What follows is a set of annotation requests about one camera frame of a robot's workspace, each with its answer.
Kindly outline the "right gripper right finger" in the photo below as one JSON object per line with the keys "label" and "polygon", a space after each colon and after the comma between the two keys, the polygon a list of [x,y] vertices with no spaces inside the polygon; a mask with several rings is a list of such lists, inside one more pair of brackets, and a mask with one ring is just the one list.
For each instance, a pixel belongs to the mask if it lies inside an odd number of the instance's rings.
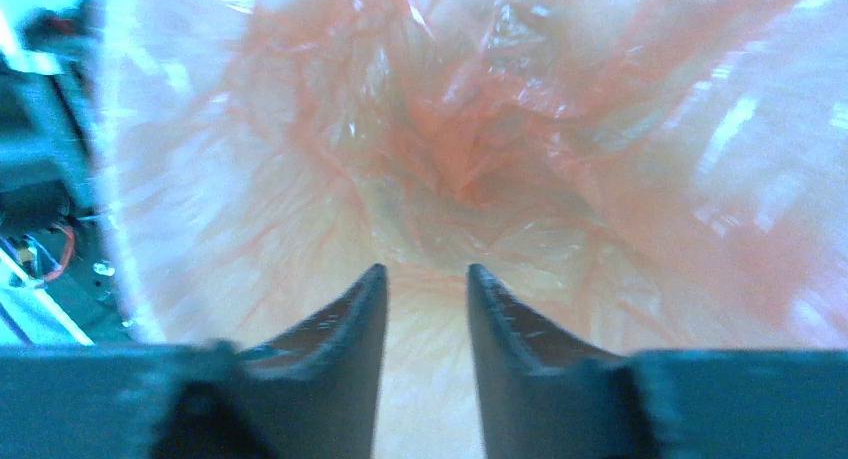
{"label": "right gripper right finger", "polygon": [[661,349],[620,356],[467,274],[490,458],[843,458],[843,350]]}

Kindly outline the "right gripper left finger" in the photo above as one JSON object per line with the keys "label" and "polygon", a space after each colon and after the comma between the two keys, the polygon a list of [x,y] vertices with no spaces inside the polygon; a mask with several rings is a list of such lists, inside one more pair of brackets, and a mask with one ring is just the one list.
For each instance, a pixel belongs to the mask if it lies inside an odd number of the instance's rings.
{"label": "right gripper left finger", "polygon": [[367,458],[388,278],[255,347],[5,346],[5,458]]}

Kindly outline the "red plastic trash bag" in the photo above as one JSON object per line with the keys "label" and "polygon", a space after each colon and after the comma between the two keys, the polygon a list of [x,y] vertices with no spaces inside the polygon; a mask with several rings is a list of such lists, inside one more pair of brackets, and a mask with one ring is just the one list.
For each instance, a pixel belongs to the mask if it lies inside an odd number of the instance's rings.
{"label": "red plastic trash bag", "polygon": [[101,186],[145,342],[374,263],[374,454],[483,454],[482,263],[586,341],[847,344],[847,0],[111,0]]}

